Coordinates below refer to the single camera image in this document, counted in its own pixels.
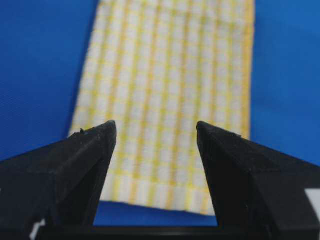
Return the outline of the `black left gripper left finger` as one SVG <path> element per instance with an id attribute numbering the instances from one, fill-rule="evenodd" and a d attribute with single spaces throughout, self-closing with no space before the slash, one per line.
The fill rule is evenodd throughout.
<path id="1" fill-rule="evenodd" d="M 40 226 L 92 226 L 116 141 L 109 120 L 2 160 L 1 239 L 34 240 Z"/>

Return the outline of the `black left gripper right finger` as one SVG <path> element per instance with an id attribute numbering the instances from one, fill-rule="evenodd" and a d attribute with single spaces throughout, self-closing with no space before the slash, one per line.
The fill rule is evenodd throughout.
<path id="1" fill-rule="evenodd" d="M 317 240 L 320 168 L 200 121 L 197 145 L 218 226 L 244 240 Z"/>

